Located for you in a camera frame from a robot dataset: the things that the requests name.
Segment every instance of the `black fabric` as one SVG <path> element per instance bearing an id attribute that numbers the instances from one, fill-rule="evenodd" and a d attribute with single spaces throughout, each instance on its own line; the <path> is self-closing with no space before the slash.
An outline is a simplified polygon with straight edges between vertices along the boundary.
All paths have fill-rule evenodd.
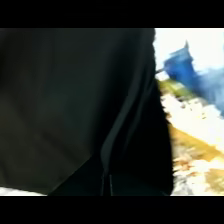
<path id="1" fill-rule="evenodd" d="M 148 28 L 0 30 L 0 186 L 100 195 L 122 171 L 169 194 L 153 38 Z"/>

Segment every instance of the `black jacket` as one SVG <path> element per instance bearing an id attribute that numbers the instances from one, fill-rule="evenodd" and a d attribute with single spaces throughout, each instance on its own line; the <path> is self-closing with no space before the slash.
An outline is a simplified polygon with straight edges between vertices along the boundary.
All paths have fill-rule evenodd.
<path id="1" fill-rule="evenodd" d="M 153 39 L 146 28 L 0 30 L 0 186 L 49 194 L 70 177 L 54 194 L 100 195 L 109 182 L 114 195 L 141 194 L 136 184 L 170 194 Z"/>

